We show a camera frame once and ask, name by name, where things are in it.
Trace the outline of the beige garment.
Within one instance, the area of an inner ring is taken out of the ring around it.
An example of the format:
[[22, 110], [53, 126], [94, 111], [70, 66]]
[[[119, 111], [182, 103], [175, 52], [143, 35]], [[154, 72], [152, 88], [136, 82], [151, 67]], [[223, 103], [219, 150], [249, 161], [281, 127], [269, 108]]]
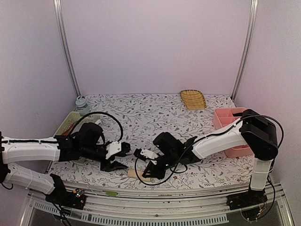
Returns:
[[135, 179], [140, 178], [140, 179], [141, 179], [142, 181], [144, 181], [144, 182], [151, 182], [151, 179], [150, 179], [150, 178], [145, 178], [145, 177], [143, 177], [143, 171], [140, 171], [140, 170], [138, 170], [137, 172], [135, 172], [134, 169], [129, 169], [129, 170], [127, 171], [127, 176], [128, 176], [129, 178], [135, 178]]

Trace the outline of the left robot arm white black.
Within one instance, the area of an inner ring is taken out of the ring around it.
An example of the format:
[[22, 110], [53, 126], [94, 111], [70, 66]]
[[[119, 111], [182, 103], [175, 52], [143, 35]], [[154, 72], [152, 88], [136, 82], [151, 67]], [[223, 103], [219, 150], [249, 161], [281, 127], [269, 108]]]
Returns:
[[130, 144], [114, 141], [100, 145], [98, 139], [99, 135], [87, 138], [79, 134], [43, 139], [1, 137], [0, 181], [37, 190], [51, 195], [59, 204], [66, 204], [70, 194], [65, 190], [61, 178], [33, 171], [29, 163], [65, 162], [83, 157], [100, 162], [102, 171], [125, 169], [125, 165], [115, 161], [115, 156], [125, 156], [130, 151]]

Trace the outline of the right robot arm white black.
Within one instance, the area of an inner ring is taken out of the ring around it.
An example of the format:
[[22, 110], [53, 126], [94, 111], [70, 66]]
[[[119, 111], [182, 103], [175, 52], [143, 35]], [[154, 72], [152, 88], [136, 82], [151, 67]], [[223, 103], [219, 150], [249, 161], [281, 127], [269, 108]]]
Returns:
[[144, 178], [163, 179], [166, 170], [178, 164], [188, 165], [230, 148], [247, 145], [254, 155], [250, 190], [243, 195], [247, 205], [254, 205], [261, 198], [273, 160], [278, 155], [280, 141], [277, 139], [278, 122], [251, 109], [243, 111], [229, 125], [202, 137], [194, 136], [181, 142], [169, 132], [160, 133], [153, 144], [162, 156], [145, 155], [149, 163], [143, 172]]

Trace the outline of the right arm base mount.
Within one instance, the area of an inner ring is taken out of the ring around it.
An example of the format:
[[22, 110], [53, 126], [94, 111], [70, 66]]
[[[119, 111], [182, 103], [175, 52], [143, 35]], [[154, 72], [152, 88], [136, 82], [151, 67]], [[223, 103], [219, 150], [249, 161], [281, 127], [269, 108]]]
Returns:
[[268, 200], [265, 190], [254, 191], [248, 189], [246, 192], [232, 194], [227, 196], [226, 204], [230, 210], [237, 210], [241, 208], [250, 207], [264, 203]]

